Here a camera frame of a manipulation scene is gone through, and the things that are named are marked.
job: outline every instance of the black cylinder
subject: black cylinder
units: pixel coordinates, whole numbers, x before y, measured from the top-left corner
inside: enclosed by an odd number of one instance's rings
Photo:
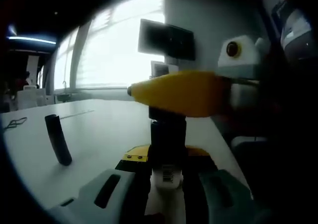
[[[152,168],[174,164],[182,168],[187,156],[185,147],[185,116],[154,107],[149,107],[151,122],[151,146],[149,161]]]
[[[54,114],[46,116],[45,123],[56,158],[60,164],[70,165],[72,157],[64,139],[60,117]]]

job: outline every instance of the table surface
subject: table surface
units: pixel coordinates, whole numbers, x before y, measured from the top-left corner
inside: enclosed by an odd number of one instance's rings
[[[44,117],[70,116],[61,120],[73,162],[64,167],[53,152]],[[115,168],[132,147],[150,144],[148,107],[134,101],[84,100],[35,107],[1,115],[2,125],[27,117],[4,134],[9,156],[26,187],[49,209],[108,168]],[[247,186],[246,179],[210,118],[187,118],[185,144],[206,150],[219,169],[225,169]]]

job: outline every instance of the black cable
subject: black cable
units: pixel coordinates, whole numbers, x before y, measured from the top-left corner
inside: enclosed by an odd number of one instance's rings
[[[9,124],[3,128],[3,131],[6,131],[7,129],[16,128],[18,125],[22,125],[28,118],[22,117],[17,120],[11,120]]]

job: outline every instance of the black cap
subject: black cap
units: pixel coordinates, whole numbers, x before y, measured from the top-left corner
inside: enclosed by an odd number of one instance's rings
[[[127,94],[131,96],[131,86],[127,88]]]

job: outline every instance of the yellow object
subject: yellow object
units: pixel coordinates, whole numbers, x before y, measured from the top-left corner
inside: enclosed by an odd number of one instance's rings
[[[147,162],[149,146],[137,146],[127,151],[122,160]]]
[[[210,156],[204,149],[200,149],[194,146],[186,146],[188,156]]]
[[[229,79],[213,72],[182,71],[131,85],[137,102],[188,117],[222,113],[231,89]]]

